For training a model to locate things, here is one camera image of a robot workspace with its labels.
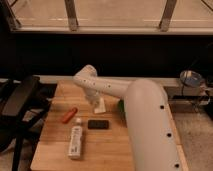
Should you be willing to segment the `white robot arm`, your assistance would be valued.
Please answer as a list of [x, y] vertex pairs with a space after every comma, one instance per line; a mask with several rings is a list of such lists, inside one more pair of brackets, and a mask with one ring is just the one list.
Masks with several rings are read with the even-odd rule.
[[124, 101], [135, 171], [183, 171], [168, 112], [164, 88], [150, 79], [133, 81], [97, 76], [92, 65], [77, 72], [73, 81], [93, 101], [101, 92]]

